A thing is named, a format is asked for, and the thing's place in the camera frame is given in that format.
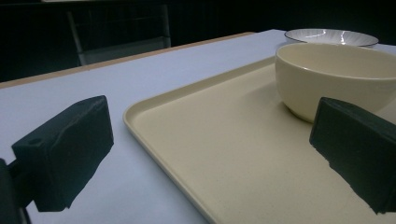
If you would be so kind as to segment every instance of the table edge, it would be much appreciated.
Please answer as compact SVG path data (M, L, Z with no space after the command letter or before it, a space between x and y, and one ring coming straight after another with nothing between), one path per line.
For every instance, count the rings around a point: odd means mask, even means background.
M157 55L157 54L166 53L169 51L174 51L174 50L178 50L178 49L186 49L186 48L190 48L190 47L200 46L200 45L204 45L204 44L209 44L209 43L213 43L213 42L218 42L218 41L222 41L222 40L227 40L227 39L232 39L232 38L237 38L240 36L252 35L252 34L255 34L255 32L244 32L244 33L240 33L240 34L236 34L236 35L226 35L223 37L208 39L208 40L199 41L199 42L195 42L195 43L191 43L191 44L172 47L169 49L158 49L158 50L154 50L154 51L150 51L150 52L146 52L146 53L127 56L127 57L109 60L109 61L105 61L105 62L101 62L101 63L92 63L92 64L88 64L88 65L83 65L83 66L79 66L79 67L61 70L61 71L51 72L51 73L47 73L47 74L36 75L36 76L31 76L31 77L24 77L24 78L14 79L14 80L6 81L6 82L0 82L0 89L18 86L18 85L27 84L27 83L32 83L32 82L41 81L41 80L46 80L46 79L50 79L50 78L54 78L54 77L62 77L62 76L71 75L71 74L74 74L77 72L88 71L91 69L105 67L105 66L109 66L112 64L116 64L116 63L125 63L125 62L129 62L132 60L140 59L140 58L145 58L145 57L149 57L149 56L153 56L153 55Z

